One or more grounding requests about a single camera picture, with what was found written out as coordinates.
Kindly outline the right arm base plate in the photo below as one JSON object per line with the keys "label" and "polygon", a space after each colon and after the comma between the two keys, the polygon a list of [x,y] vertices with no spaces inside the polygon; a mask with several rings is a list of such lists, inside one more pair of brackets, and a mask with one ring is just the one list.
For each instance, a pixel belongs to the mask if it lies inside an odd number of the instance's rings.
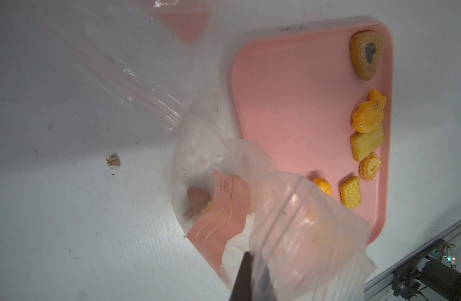
{"label": "right arm base plate", "polygon": [[461,272],[457,270],[456,245],[438,239],[393,272],[393,295],[411,300],[425,288],[446,300],[461,300]]}

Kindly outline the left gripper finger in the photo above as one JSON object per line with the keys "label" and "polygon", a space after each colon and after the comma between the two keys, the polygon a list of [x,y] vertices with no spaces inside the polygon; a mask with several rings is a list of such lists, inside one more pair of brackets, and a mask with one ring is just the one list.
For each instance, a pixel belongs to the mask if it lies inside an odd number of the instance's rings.
{"label": "left gripper finger", "polygon": [[250,252],[246,252],[243,255],[238,275],[231,290],[230,301],[277,300],[269,268],[264,266],[264,260],[262,257],[259,257],[257,260],[257,267],[264,268],[263,273],[257,280],[253,279],[253,263],[253,255]]}

